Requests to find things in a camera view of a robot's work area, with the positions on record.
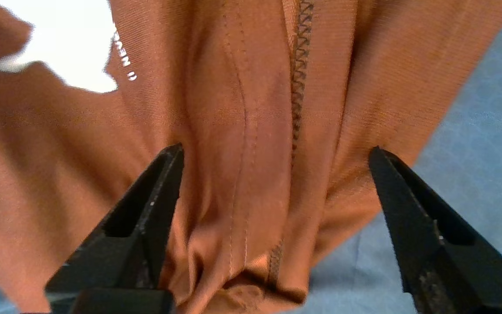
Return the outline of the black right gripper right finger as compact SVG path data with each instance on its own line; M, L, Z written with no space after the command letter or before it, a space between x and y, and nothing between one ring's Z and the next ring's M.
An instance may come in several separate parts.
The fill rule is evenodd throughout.
M369 153L403 291L419 314L502 314L502 254L395 154Z

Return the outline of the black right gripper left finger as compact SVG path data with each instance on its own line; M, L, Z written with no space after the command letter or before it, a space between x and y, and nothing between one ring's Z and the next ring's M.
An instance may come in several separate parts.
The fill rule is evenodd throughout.
M159 277L184 152L163 149L44 288L52 314L173 314Z

